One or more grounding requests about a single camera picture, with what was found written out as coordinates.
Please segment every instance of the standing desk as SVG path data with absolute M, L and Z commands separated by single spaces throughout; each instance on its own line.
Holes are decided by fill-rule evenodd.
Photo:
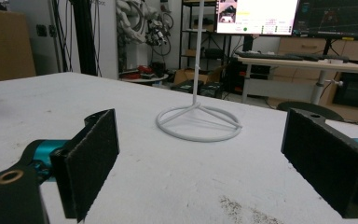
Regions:
M 281 153 L 286 112 L 198 99 L 235 115 L 243 125 L 239 135 L 197 143 L 160 130 L 157 114 L 191 105 L 188 93 L 74 73 L 2 81 L 0 171 L 32 141 L 71 139 L 86 116 L 114 108 L 120 154 L 86 223 L 358 224 L 342 219 Z M 193 117 L 206 120 L 194 112 L 167 124 L 205 134 L 210 128 Z M 358 126 L 328 124 L 358 137 Z M 216 125 L 208 134 L 225 128 Z M 64 218 L 55 183 L 40 188 L 50 223 L 76 223 Z
M 312 104 L 319 104 L 324 82 L 328 71 L 358 73 L 358 64 L 356 63 L 325 63 L 310 61 L 290 61 L 290 60 L 271 60 L 238 57 L 238 61 L 246 63 L 246 77 L 243 84 L 242 102 L 246 102 L 248 94 L 260 96 L 273 96 L 278 98 L 287 98 L 295 100 L 305 100 Z M 273 80 L 250 79 L 252 64 L 294 67 L 301 69 L 320 70 L 317 83 L 315 85 L 288 83 Z

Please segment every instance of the desk frame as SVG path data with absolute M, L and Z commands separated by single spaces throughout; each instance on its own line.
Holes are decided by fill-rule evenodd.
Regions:
M 261 96 L 274 96 L 281 98 L 292 98 L 296 100 L 307 100 L 312 104 L 319 104 L 319 100 L 324 90 L 324 81 L 328 71 L 358 73 L 358 64 L 356 63 L 318 63 L 309 61 L 288 61 L 288 60 L 271 60 L 271 59 L 254 59 L 241 58 L 238 61 L 246 63 L 247 71 L 245 81 L 243 83 L 242 102 L 245 104 L 248 94 L 256 94 Z M 294 67 L 301 69 L 317 69 L 320 70 L 318 81 L 315 85 L 293 84 L 281 81 L 251 79 L 252 65 L 266 65 L 277 67 Z M 293 91 L 302 91 L 299 95 L 293 97 Z

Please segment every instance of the cabinet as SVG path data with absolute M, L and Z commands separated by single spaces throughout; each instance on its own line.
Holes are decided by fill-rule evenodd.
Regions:
M 198 11 L 200 2 L 198 1 L 182 1 L 181 8 L 181 32 L 180 32 L 180 46 L 179 46 L 179 66 L 178 68 L 194 67 L 196 57 L 197 45 L 197 24 L 194 20 L 198 19 Z M 206 70 L 214 69 L 219 65 L 223 65 L 225 60 L 229 58 L 230 54 L 230 35 L 221 35 L 214 32 L 216 1 L 205 1 L 204 3 L 204 22 L 202 29 L 203 50 L 200 54 L 200 66 Z M 221 50 L 220 54 L 209 55 L 205 54 L 205 50 L 211 49 L 213 52 Z
M 318 53 L 321 54 L 324 50 L 325 40 L 318 38 L 303 38 L 303 37 L 282 37 L 278 54 L 285 54 L 290 52 L 303 53 Z M 332 43 L 332 49 L 339 55 L 348 56 L 352 61 L 358 61 L 358 41 L 337 40 Z M 273 71 L 273 79 L 294 83 L 308 83 L 314 84 L 319 76 L 319 71 L 295 68 L 276 68 Z M 328 73 L 326 79 L 340 79 L 340 73 Z M 330 108 L 340 114 L 344 119 L 358 121 L 358 107 L 337 105 L 333 103 L 333 99 L 337 90 L 337 85 L 325 84 L 324 94 L 320 100 L 319 105 Z M 277 105 L 282 101 L 288 99 L 269 98 L 268 102 L 271 105 Z

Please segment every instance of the dark monitor screen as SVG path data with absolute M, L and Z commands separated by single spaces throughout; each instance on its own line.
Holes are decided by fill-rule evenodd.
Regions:
M 358 39 L 358 0 L 300 0 L 293 35 Z
M 216 32 L 291 35 L 298 0 L 216 0 Z

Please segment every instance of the desk leg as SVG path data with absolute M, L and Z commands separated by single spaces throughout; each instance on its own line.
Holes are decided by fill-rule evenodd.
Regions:
M 246 75 L 245 80 L 243 81 L 243 88 L 242 88 L 242 103 L 245 104 L 246 99 L 248 98 L 248 92 L 249 92 L 249 85 L 251 81 L 251 70 L 252 65 L 248 64 L 246 68 Z
M 313 87 L 312 96 L 310 98 L 310 102 L 312 104 L 315 104 L 315 105 L 319 104 L 319 100 L 322 96 L 322 92 L 324 91 L 324 81 L 325 81 L 326 76 L 327 76 L 326 71 L 321 71 L 321 73 L 319 74 L 318 82 Z

